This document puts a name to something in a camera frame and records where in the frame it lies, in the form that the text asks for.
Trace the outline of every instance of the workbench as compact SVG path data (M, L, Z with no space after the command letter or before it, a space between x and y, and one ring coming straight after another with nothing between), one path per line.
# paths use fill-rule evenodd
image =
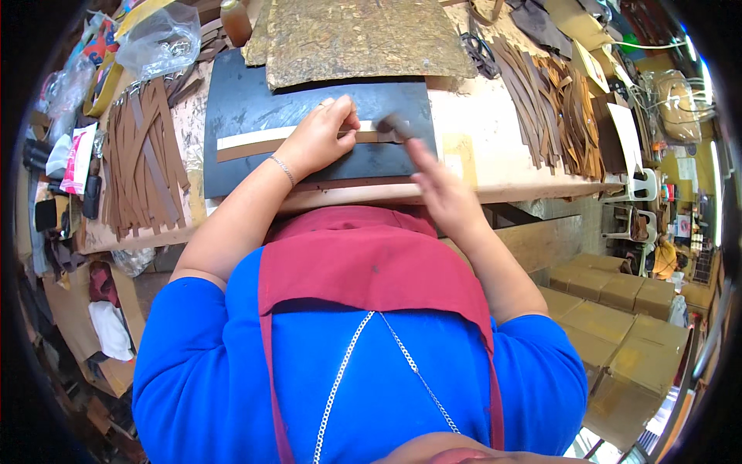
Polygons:
M253 24L260 10L260 0L251 1L248 14ZM446 13L461 32L467 29L467 5L446 7ZM547 56L510 19L511 8L504 5L499 19L491 27L482 27L486 39L504 36L512 45L534 56ZM196 228L218 207L218 200L203 196L203 138L206 103L212 62L202 62L188 82L204 78L198 91L178 103L172 110L175 133L190 189L181 193L186 227L164 229L155 235L141 229L139 237L131 233L120 242L99 220L87 220L84 240L78 240L84 254L113 249L142 249L187 242ZM118 95L133 79L126 72L119 81ZM504 82L488 80L426 77L436 148L440 161L463 177L476 191L481 203L503 203L538 198L579 197L593 195L619 185L617 178L603 182L567 175L563 167L537 169L528 147L523 145L513 100ZM101 116L102 127L108 111ZM420 190L414 183L380 183L382 179L356 182L352 186L300 184L281 205L280 215L305 212L322 206L351 203L422 204ZM105 183L102 195L105 195Z

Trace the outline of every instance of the bundle of leather strips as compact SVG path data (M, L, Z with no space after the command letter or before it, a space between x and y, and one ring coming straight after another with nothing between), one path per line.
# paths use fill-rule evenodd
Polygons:
M533 165L553 171L561 159L567 174L602 180L605 168L585 77L561 59L520 52L502 37L493 37L491 48Z
M180 159L162 77L128 89L111 107L103 142L102 221L121 241L140 228L185 227L180 189L190 186Z

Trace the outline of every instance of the person in yellow shirt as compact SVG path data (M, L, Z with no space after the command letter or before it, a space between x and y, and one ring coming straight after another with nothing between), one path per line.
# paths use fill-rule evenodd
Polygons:
M679 253L673 244L660 237L657 247L647 255L646 269L651 269L655 276L663 280L672 276L676 270L688 265L688 257Z

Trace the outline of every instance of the stacked cardboard boxes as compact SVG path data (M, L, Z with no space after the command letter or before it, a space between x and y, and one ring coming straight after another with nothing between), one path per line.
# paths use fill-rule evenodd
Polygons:
M666 321L675 297L674 285L621 274L623 261L610 256L579 255L568 264L551 268L550 287L627 313Z
M589 398L583 425L620 450L627 451L667 396L680 366L688 330L591 301L595 298L633 309L637 295L645 288L644 281L637 283L631 275L579 268L572 263L558 268L556 275L559 277L570 272L578 272L580 276L600 275L596 278L580 277L580 283L574 287L572 280L557 281L565 284L564 288L576 290L590 299L553 288L539 289L548 305L549 315L564 329L585 366ZM600 284L598 290L594 289L597 285L589 285L595 282Z

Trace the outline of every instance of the blue shirt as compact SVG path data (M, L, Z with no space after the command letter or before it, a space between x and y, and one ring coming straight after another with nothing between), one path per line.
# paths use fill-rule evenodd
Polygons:
M276 463L268 370L257 317L263 249L226 292L181 278L155 298L134 373L132 408L153 463ZM311 462L327 397L367 311L284 302L273 317L275 387L297 463ZM385 313L462 434L489 445L489 370L479 328L453 313ZM544 316L496 327L493 362L506 451L561 455L580 429L587 379L564 331ZM358 337L324 436L323 462L368 463L450 427L374 314Z

